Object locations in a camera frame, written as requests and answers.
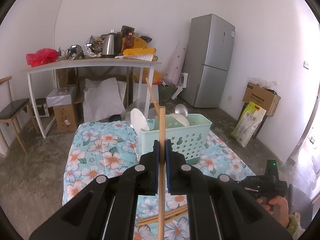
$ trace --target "white wall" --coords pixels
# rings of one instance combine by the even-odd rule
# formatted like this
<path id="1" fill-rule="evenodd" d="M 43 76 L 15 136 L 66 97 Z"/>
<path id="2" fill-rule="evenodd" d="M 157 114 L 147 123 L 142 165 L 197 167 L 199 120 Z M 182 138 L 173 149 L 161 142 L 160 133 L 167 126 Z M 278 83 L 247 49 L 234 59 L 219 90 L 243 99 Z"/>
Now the white wall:
<path id="1" fill-rule="evenodd" d="M 236 36 L 220 108 L 237 119 L 248 77 L 277 81 L 281 100 L 258 139 L 285 162 L 319 88 L 318 22 L 304 0 L 222 0 L 221 17 L 236 27 Z"/>
<path id="2" fill-rule="evenodd" d="M 55 20 L 61 0 L 16 0 L 4 21 L 0 25 L 1 65 L 0 78 L 12 76 L 12 98 L 29 98 L 26 73 L 29 68 L 26 62 L 27 53 L 35 53 L 42 48 L 53 48 Z M 53 87 L 52 74 L 43 72 L 33 74 L 33 88 L 36 98 L 45 97 Z M 7 86 L 0 87 L 0 110 L 9 103 Z M 29 113 L 18 115 L 20 125 L 29 120 Z M 12 127 L 0 124 L 8 144 L 14 139 Z M 0 153 L 6 152 L 4 143 L 0 141 Z"/>
<path id="3" fill-rule="evenodd" d="M 153 38 L 148 45 L 167 65 L 178 41 L 188 43 L 191 19 L 218 14 L 220 0 L 62 0 L 55 33 L 55 49 L 84 44 L 91 35 L 120 31 L 122 25 Z"/>

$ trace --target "wooden stool leg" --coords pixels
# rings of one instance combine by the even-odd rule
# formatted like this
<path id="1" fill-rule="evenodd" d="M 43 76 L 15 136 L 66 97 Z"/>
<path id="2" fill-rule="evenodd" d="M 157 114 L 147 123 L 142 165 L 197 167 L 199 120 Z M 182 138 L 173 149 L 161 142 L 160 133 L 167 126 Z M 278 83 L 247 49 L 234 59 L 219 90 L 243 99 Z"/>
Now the wooden stool leg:
<path id="1" fill-rule="evenodd" d="M 33 114 L 32 114 L 32 110 L 31 110 L 31 104 L 30 104 L 30 102 L 28 103 L 28 107 L 29 107 L 29 113 L 30 113 L 30 116 L 31 116 L 31 120 L 32 120 L 32 122 L 33 122 L 33 126 L 35 127 L 36 132 L 39 133 L 38 128 L 37 128 L 37 125 L 36 125 L 36 122 L 35 122 L 35 119 L 33 118 Z"/>
<path id="2" fill-rule="evenodd" d="M 1 137 L 2 140 L 4 141 L 4 144 L 5 144 L 5 146 L 7 147 L 7 149 L 9 149 L 9 146 L 8 146 L 8 144 L 7 144 L 7 141 L 5 140 L 5 138 L 4 138 L 4 136 L 3 136 L 3 133 L 2 133 L 2 131 L 1 131 L 1 129 L 0 129 L 0 137 Z"/>
<path id="3" fill-rule="evenodd" d="M 22 141 L 21 141 L 21 139 L 20 139 L 19 133 L 18 133 L 18 131 L 17 131 L 15 125 L 14 125 L 13 120 L 11 119 L 10 121 L 11 121 L 10 123 L 12 124 L 12 127 L 13 127 L 13 131 L 14 131 L 14 133 L 16 134 L 16 137 L 17 137 L 17 139 L 18 139 L 18 141 L 19 141 L 19 143 L 20 143 L 23 151 L 26 153 L 26 155 L 28 155 L 28 153 L 27 153 L 27 151 L 26 151 L 26 149 L 25 149 L 25 147 L 24 147 L 24 145 L 23 145 L 23 143 L 22 143 Z"/>
<path id="4" fill-rule="evenodd" d="M 18 125 L 18 128 L 19 128 L 19 131 L 21 132 L 22 130 L 21 130 L 21 126 L 20 126 L 19 121 L 18 121 L 18 117 L 16 117 L 16 118 L 15 118 L 15 120 L 16 120 L 16 122 L 17 122 L 17 125 Z"/>

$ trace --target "silver refrigerator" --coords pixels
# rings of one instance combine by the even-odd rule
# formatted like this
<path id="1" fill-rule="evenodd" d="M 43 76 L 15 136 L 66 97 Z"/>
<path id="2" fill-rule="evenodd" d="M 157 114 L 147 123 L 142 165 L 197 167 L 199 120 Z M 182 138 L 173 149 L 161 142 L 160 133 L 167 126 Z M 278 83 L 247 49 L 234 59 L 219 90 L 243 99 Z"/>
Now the silver refrigerator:
<path id="1" fill-rule="evenodd" d="M 180 96 L 195 107 L 218 107 L 230 66 L 235 27 L 214 15 L 191 20 L 182 72 L 187 88 Z"/>

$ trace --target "wooden chair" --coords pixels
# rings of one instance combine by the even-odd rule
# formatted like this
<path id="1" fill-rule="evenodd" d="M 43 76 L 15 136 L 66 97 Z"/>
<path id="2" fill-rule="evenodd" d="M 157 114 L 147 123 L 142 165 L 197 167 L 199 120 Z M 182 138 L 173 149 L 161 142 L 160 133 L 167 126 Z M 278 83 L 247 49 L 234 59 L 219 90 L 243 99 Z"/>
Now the wooden chair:
<path id="1" fill-rule="evenodd" d="M 22 141 L 21 141 L 21 138 L 19 136 L 19 133 L 17 131 L 17 128 L 15 127 L 14 125 L 14 122 L 13 120 L 15 119 L 16 122 L 17 122 L 17 125 L 19 127 L 19 130 L 21 132 L 21 127 L 20 127 L 20 124 L 19 124 L 19 121 L 18 121 L 18 118 L 17 118 L 17 115 L 23 110 L 24 112 L 27 112 L 27 106 L 29 107 L 29 112 L 30 112 L 30 115 L 31 115 L 31 120 L 33 122 L 33 125 L 36 129 L 36 132 L 38 132 L 38 129 L 37 129 L 37 126 L 36 126 L 36 123 L 35 123 L 35 120 L 33 118 L 33 114 L 32 114 L 32 110 L 31 110 L 31 104 L 30 104 L 30 99 L 29 98 L 23 98 L 23 99 L 18 99 L 18 100 L 15 100 L 15 101 L 12 101 L 12 95 L 11 95 L 11 90 L 10 90 L 10 84 L 9 84 L 9 80 L 12 79 L 12 76 L 10 77 L 5 77 L 5 78 L 2 78 L 0 79 L 0 85 L 2 85 L 3 83 L 5 82 L 8 82 L 8 90 L 9 90 L 9 98 L 10 98 L 10 104 L 8 104 L 1 112 L 0 112 L 0 124 L 1 123 L 6 123 L 7 126 L 9 126 L 10 124 L 12 125 L 13 127 L 13 131 L 23 149 L 23 151 L 27 153 Z M 0 137 L 2 138 L 2 140 L 4 141 L 5 145 L 7 148 L 9 148 L 4 136 L 3 136 L 3 133 L 0 129 Z"/>

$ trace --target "kettle handle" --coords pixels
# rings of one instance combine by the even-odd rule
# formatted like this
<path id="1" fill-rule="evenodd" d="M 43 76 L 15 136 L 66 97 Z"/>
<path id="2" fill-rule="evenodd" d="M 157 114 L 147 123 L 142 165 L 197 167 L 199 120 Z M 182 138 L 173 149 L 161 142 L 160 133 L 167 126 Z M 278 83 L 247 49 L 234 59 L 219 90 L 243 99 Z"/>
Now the kettle handle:
<path id="1" fill-rule="evenodd" d="M 116 33 L 114 36 L 115 36 L 114 37 L 115 38 L 114 55 L 118 56 L 122 49 L 122 36 L 119 33 Z"/>

